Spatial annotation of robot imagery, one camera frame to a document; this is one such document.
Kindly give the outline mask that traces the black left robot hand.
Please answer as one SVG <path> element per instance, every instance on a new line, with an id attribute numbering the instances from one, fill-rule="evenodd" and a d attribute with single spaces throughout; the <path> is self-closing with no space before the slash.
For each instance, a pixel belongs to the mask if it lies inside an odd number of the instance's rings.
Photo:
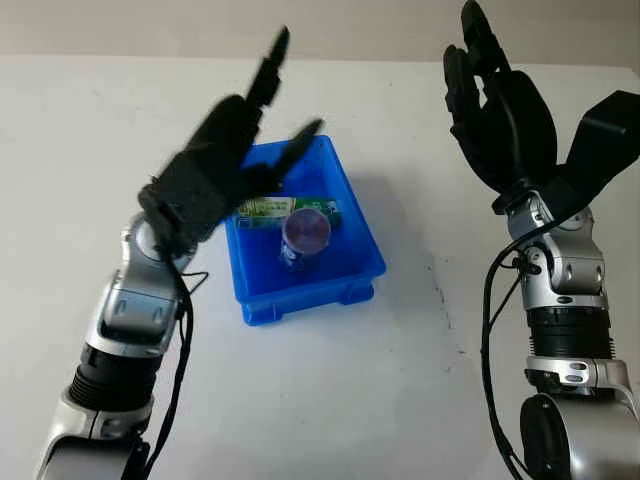
<path id="1" fill-rule="evenodd" d="M 159 191 L 174 197 L 210 195 L 226 204 L 277 191 L 286 174 L 301 160 L 323 120 L 311 120 L 285 143 L 274 163 L 247 167 L 246 157 L 260 132 L 264 109 L 280 87 L 280 68 L 290 41 L 283 26 L 262 59 L 246 94 L 234 94 L 217 103 L 186 145 L 152 181 Z"/>

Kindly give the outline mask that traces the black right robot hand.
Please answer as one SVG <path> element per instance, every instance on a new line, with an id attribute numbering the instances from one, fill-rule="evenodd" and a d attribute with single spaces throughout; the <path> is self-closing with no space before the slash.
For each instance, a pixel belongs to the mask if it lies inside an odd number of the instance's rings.
<path id="1" fill-rule="evenodd" d="M 531 78 L 511 67 L 481 6 L 461 10 L 464 49 L 443 54 L 451 134 L 468 164 L 502 194 L 517 184 L 541 185 L 556 165 L 551 113 Z"/>

